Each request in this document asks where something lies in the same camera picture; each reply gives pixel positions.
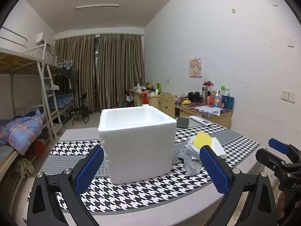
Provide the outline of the yellow foam net sleeve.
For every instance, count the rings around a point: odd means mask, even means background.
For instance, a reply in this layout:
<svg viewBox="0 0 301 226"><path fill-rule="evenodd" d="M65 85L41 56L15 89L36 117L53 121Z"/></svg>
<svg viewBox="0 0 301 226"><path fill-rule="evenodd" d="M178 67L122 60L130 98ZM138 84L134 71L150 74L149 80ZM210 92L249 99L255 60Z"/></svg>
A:
<svg viewBox="0 0 301 226"><path fill-rule="evenodd" d="M207 133L203 131L199 131L196 136L194 137L192 144L198 148L201 149L203 146L212 146L212 137L209 136Z"/></svg>

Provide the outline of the white paper tissue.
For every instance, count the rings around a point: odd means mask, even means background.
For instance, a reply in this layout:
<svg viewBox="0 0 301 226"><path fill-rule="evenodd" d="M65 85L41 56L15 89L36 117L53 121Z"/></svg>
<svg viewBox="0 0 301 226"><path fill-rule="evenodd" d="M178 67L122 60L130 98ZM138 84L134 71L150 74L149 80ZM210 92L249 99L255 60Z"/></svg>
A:
<svg viewBox="0 0 301 226"><path fill-rule="evenodd" d="M189 141L187 142L186 149L185 149L185 154L190 155L193 159L199 159L199 151L200 149L195 147L192 144L192 141L194 141L194 138L196 136L192 136ZM212 138L212 145L211 149L215 152L215 154L222 159L226 159L227 155L224 149L222 148L220 142L216 137Z"/></svg>

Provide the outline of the grey towel cloth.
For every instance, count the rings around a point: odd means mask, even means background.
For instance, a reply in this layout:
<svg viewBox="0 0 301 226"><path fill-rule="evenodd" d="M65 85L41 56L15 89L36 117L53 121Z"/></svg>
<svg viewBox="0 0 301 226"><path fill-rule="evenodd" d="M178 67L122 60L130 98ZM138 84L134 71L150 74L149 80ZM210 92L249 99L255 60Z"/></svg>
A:
<svg viewBox="0 0 301 226"><path fill-rule="evenodd" d="M193 160L190 155L187 155L185 153L185 148L182 148L179 151L178 157L184 161L184 168L189 176L200 174L203 165L199 160Z"/></svg>

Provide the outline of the blue plaid quilt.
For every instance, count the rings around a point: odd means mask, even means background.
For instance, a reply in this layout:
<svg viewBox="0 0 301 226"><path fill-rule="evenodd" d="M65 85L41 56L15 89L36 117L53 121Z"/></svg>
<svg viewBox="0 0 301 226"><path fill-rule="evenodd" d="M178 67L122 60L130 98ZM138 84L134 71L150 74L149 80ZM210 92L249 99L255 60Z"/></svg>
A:
<svg viewBox="0 0 301 226"><path fill-rule="evenodd" d="M41 113L39 109L33 116L1 120L1 145L10 145L20 155L24 155L41 134L44 120L45 113Z"/></svg>

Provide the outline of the white remote control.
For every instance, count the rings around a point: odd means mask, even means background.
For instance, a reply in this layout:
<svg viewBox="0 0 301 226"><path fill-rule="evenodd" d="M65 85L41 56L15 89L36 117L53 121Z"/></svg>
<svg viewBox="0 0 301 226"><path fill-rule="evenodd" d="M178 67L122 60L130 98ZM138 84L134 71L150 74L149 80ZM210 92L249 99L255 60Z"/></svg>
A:
<svg viewBox="0 0 301 226"><path fill-rule="evenodd" d="M195 122L199 123L199 124L202 124L202 125L205 125L205 126L210 126L212 124L211 121L209 120L206 120L202 117L199 117L199 116L189 116L190 119L194 120Z"/></svg>

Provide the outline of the black folding chair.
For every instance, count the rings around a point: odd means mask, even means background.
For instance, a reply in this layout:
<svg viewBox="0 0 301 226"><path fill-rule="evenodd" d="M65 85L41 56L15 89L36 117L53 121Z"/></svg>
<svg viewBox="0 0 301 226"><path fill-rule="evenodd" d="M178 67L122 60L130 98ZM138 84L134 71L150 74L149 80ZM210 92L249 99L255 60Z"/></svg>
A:
<svg viewBox="0 0 301 226"><path fill-rule="evenodd" d="M78 106L73 108L71 111L74 113L74 117L72 120L72 125L74 125L75 120L79 120L79 117L81 117L85 124L89 121L89 108L86 106L86 98L87 98L87 92L84 93L80 99Z"/></svg>

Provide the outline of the white styrofoam box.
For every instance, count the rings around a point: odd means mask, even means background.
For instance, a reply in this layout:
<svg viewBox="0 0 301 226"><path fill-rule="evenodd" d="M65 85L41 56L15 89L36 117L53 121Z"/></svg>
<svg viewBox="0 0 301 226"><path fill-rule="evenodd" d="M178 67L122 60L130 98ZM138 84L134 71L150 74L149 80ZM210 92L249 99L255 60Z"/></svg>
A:
<svg viewBox="0 0 301 226"><path fill-rule="evenodd" d="M138 182L171 171L176 120L157 108L104 109L98 133L112 183Z"/></svg>

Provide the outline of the metal bunk bed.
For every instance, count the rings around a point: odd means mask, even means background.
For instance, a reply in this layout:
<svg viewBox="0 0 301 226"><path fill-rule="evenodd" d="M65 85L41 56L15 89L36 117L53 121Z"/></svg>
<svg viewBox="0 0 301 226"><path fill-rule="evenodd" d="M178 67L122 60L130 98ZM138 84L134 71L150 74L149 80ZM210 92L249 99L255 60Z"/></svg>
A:
<svg viewBox="0 0 301 226"><path fill-rule="evenodd" d="M55 85L54 77L62 73L63 66L73 66L73 63L54 56L46 43L28 50L25 36L6 27L1 31L12 34L11 37L1 36L1 40L22 47L21 52L1 47L1 120L33 116L39 109L45 113L45 120L37 139L55 143L59 133L64 132L64 116L74 105L74 97L71 94L58 95L59 87ZM5 148L8 151L3 152L2 176L19 155L10 145L2 145L1 150Z"/></svg>

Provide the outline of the black bag on desk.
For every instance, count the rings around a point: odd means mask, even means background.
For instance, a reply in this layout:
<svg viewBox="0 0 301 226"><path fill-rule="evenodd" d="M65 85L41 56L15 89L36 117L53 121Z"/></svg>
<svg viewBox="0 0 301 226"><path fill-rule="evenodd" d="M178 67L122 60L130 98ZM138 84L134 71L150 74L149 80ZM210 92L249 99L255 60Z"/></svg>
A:
<svg viewBox="0 0 301 226"><path fill-rule="evenodd" d="M202 102L202 96L199 92L189 92L187 97L191 102Z"/></svg>

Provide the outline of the wooden desk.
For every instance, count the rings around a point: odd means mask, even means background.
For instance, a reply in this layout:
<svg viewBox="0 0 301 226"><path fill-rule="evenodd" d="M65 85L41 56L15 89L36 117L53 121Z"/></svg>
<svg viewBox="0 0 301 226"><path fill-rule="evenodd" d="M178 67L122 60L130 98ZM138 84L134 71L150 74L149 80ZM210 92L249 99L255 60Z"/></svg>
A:
<svg viewBox="0 0 301 226"><path fill-rule="evenodd" d="M130 89L130 95L133 97L134 105L141 106L143 100L143 92L137 92L134 89ZM174 104L171 105L171 111L168 111L168 115L171 117L189 117L191 115L199 116L209 121L212 121L216 124L222 125L225 128L231 128L231 118L233 111L231 110L224 110L220 111L220 115L214 115L211 113L206 113L199 111L197 107L200 107L199 103L192 102L189 105L182 105L181 99L174 97ZM160 96L150 96L147 94L147 99L149 101L149 105L161 110L160 104Z"/></svg>

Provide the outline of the white lotion pump bottle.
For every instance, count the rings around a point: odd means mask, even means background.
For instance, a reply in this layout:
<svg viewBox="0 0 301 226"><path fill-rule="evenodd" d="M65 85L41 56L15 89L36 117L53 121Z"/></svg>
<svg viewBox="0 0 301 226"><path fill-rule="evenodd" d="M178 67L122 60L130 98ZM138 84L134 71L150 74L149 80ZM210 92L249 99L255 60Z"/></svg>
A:
<svg viewBox="0 0 301 226"><path fill-rule="evenodd" d="M143 99L142 99L142 105L143 106L148 106L149 105L149 100L148 100L148 97L147 97L147 92L143 92Z"/></svg>

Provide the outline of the smiley wooden chair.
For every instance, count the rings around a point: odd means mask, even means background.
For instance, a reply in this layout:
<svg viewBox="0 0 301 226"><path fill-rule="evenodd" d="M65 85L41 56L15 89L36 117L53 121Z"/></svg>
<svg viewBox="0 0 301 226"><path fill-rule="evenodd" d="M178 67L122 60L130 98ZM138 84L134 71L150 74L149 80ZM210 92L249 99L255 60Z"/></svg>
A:
<svg viewBox="0 0 301 226"><path fill-rule="evenodd" d="M175 100L177 95L170 93L160 93L160 111L164 112L168 116L175 118Z"/></svg>

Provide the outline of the brown curtains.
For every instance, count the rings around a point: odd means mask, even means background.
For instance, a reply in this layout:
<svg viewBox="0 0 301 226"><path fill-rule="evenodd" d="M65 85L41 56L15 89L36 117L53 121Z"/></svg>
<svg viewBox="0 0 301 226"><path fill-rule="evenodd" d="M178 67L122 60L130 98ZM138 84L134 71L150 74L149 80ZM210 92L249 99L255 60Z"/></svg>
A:
<svg viewBox="0 0 301 226"><path fill-rule="evenodd" d="M76 88L60 73L54 77L59 94L72 93L75 103L87 94L90 112L118 107L125 90L145 84L142 36L136 34L82 35L55 41L54 55L72 61Z"/></svg>

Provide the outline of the white air conditioner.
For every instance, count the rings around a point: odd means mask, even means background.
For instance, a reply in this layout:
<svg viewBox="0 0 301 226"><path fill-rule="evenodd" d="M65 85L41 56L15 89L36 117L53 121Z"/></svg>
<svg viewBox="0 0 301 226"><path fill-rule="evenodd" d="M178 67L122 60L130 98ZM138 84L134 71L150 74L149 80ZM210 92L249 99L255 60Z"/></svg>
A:
<svg viewBox="0 0 301 226"><path fill-rule="evenodd" d="M40 45L45 45L45 43L46 43L46 46L48 47L48 48L51 48L51 44L49 44L47 41L46 41L46 39L45 39L45 33L43 33L43 32L41 32L41 33L38 33L38 35L37 35L37 40L36 40L36 44L38 45L38 46L40 46Z"/></svg>

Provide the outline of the wall power socket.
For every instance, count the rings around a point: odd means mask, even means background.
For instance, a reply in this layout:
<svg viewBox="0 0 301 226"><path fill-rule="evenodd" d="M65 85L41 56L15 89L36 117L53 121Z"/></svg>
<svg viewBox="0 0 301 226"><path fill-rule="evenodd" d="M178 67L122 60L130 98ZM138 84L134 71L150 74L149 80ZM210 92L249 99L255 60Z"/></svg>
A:
<svg viewBox="0 0 301 226"><path fill-rule="evenodd" d="M282 90L281 99L290 103L295 103L295 93Z"/></svg>

